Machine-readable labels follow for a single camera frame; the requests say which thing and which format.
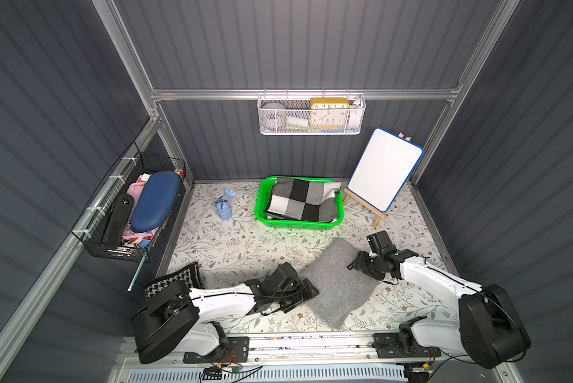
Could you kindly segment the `grey scarf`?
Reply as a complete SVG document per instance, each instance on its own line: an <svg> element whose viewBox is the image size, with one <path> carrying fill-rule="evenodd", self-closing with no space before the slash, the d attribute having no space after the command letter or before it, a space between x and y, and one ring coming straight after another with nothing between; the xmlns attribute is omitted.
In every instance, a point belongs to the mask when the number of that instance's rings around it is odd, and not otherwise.
<svg viewBox="0 0 573 383"><path fill-rule="evenodd" d="M308 279L319 295L307 306L326 325L339 330L352 311L363 306L378 285L375 279L348 266L358 249L343 239L334 239L319 257L299 272Z"/></svg>

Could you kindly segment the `black white checkered scarf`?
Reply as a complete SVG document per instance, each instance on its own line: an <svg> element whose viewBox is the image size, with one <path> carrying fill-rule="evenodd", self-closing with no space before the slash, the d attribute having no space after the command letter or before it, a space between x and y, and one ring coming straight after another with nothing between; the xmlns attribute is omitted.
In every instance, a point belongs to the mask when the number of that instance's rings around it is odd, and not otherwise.
<svg viewBox="0 0 573 383"><path fill-rule="evenodd" d="M270 190L265 213L270 220L333 223L340 217L338 182L278 177Z"/></svg>

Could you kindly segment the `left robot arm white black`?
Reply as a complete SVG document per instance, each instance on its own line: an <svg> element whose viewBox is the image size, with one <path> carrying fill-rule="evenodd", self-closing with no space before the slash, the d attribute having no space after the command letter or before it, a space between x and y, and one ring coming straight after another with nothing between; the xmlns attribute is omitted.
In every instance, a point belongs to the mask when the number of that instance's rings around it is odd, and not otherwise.
<svg viewBox="0 0 573 383"><path fill-rule="evenodd" d="M238 349L220 323L252 314L288 313L319 295L309 279L300 279L290 263L282 263L263 279L234 287L204 290L183 280L163 286L132 318L139 362L147 365L175 350L197 354L208 362L236 362Z"/></svg>

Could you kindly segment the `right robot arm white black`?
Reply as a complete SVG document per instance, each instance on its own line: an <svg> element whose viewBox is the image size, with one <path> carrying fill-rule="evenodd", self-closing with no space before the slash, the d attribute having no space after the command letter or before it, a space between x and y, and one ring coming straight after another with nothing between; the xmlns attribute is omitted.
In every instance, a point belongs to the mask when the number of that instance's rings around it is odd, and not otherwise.
<svg viewBox="0 0 573 383"><path fill-rule="evenodd" d="M502 287L467 281L416 252L399 250L385 231L368 236L367 241L370 250L358 252L348 269L386 284L414 284L456 312L454 320L422 315L401 323L396 346L402 354L446 353L487 370L526 356L532 340Z"/></svg>

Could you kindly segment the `houndstooth scarf at edge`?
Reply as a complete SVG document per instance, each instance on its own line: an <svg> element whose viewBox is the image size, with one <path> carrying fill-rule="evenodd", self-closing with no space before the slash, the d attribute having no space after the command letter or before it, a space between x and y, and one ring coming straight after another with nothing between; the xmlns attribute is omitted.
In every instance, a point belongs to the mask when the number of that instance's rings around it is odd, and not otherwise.
<svg viewBox="0 0 573 383"><path fill-rule="evenodd" d="M144 286L146 300L160 293L173 282L185 282L188 288L204 289L204 281L200 275L200 265L197 262L189 263L178 271L153 279Z"/></svg>

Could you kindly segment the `pink item in basket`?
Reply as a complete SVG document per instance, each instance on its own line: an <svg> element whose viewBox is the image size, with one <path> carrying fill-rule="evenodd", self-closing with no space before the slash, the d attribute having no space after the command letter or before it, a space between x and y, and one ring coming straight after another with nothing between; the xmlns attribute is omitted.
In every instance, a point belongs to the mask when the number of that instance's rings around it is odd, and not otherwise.
<svg viewBox="0 0 573 383"><path fill-rule="evenodd" d="M138 177L135 183L129 185L127 194L132 196L134 199L133 208L136 208L138 200L142 194L142 191L144 190L144 186L150 177L150 174L144 173ZM129 216L128 223L125 227L125 230L123 231L120 244L125 247L147 247L158 229L155 228L146 232L134 232L133 229L131 229L131 218L132 214Z"/></svg>

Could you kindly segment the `black remote in basket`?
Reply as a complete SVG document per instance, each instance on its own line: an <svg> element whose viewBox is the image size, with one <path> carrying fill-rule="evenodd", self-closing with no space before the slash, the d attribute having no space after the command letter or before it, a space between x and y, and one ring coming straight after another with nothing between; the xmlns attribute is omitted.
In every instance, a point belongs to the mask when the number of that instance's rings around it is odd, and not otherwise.
<svg viewBox="0 0 573 383"><path fill-rule="evenodd" d="M125 193L117 196L112 213L109 216L101 243L106 246L118 246L127 227L135 200L133 196Z"/></svg>

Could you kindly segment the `wooden easel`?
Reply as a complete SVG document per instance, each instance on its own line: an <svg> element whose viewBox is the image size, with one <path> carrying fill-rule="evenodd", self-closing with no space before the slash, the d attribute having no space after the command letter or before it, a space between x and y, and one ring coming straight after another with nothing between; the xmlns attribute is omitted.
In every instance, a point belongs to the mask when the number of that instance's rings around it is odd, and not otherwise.
<svg viewBox="0 0 573 383"><path fill-rule="evenodd" d="M380 210L378 210L377 208L375 208L374 206L363 200L360 196L357 196L355 193L350 191L348 188L344 188L343 193L344 193L344 199L343 199L344 205L347 205L348 202L350 202L350 200L353 199L356 202L358 202L358 204L360 204L362 207L364 207L366 210L371 211L377 216L377 218L375 218L375 221L373 222L374 229L377 229L381 224L382 220L384 220L387 217L387 214L385 212L381 212Z"/></svg>

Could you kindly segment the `blue oval case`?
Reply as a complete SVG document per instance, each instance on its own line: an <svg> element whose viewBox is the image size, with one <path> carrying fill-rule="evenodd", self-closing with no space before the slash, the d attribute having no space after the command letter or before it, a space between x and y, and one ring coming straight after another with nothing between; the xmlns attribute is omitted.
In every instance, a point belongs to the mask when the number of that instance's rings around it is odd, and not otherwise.
<svg viewBox="0 0 573 383"><path fill-rule="evenodd" d="M176 172L152 174L133 209L131 229L146 232L158 228L168 217L181 183L181 176Z"/></svg>

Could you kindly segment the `yellow alarm clock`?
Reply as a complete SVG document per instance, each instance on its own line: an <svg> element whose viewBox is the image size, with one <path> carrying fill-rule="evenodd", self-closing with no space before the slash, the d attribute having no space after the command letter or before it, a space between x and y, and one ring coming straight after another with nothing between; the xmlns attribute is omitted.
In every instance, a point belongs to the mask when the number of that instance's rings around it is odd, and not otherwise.
<svg viewBox="0 0 573 383"><path fill-rule="evenodd" d="M320 129L344 129L350 114L345 97L315 97L310 100L310 126Z"/></svg>

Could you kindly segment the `white tape roll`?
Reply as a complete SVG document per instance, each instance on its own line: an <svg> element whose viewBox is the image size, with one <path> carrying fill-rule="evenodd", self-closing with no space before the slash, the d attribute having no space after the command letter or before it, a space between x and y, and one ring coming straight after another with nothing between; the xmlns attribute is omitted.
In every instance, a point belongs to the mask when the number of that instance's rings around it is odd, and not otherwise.
<svg viewBox="0 0 573 383"><path fill-rule="evenodd" d="M286 107L278 102L267 103L260 108L259 118L265 131L278 131L286 124Z"/></svg>

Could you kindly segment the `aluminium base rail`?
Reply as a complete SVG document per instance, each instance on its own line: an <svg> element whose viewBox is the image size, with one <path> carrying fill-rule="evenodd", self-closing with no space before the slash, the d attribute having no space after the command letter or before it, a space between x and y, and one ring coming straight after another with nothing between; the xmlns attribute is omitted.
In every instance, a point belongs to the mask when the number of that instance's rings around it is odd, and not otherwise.
<svg viewBox="0 0 573 383"><path fill-rule="evenodd" d="M245 365L304 365L374 363L382 360L373 348L375 330L305 333L248 334ZM178 346L168 356L151 364L139 362L132 337L125 338L112 367L117 373L136 368L185 367L185 349Z"/></svg>

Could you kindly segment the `small whiteboard blue frame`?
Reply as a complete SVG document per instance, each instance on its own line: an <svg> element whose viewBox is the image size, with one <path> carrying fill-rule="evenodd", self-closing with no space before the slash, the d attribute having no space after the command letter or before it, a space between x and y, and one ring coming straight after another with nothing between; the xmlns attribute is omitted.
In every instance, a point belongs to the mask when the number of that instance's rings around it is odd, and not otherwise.
<svg viewBox="0 0 573 383"><path fill-rule="evenodd" d="M374 129L347 188L373 208L388 212L424 154L419 145Z"/></svg>

